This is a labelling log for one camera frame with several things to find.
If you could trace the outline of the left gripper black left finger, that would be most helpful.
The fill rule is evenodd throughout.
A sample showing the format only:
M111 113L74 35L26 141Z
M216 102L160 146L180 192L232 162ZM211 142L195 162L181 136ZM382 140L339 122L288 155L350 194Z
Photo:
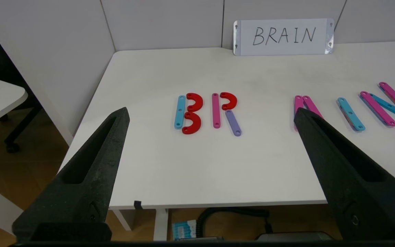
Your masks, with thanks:
M105 220L130 116L112 112L14 221L17 240L110 240Z

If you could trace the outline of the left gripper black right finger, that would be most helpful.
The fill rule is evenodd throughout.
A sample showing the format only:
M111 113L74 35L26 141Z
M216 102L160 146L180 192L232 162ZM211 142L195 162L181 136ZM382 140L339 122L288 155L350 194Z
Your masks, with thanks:
M344 239L395 239L395 177L313 111L294 123Z

